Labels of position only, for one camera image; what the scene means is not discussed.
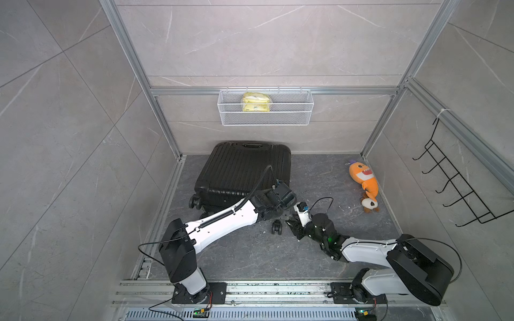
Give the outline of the black hard-shell suitcase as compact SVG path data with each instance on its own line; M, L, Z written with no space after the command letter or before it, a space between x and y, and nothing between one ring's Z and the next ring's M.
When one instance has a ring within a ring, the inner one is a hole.
M267 165L273 171L259 189L270 189L277 180L290 185L289 147L260 142L217 144L195 183L190 207L203 208L207 218L234 205L254 188Z

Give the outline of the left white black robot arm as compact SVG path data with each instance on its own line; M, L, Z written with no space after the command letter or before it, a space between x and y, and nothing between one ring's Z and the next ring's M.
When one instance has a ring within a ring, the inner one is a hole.
M267 173L267 165L254 188L234 205L197 221L172 221L159 242L138 246L145 257L166 269L170 282L187 303L200 303L211 298L210 285L198 266L197 255L215 241L260 221L278 218L297 201L296 194L277 180L270 189L259 189Z

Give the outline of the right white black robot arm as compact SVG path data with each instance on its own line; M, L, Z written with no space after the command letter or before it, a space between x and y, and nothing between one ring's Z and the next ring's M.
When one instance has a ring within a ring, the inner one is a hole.
M419 301L439 306L449 285L459 273L425 245L425 239L402 234L391 240L366 240L339 234L325 213L305 211L286 221L297 239L317 242L334 261L366 263L378 268L361 269L350 283L348 294L359 303L388 294L413 295Z

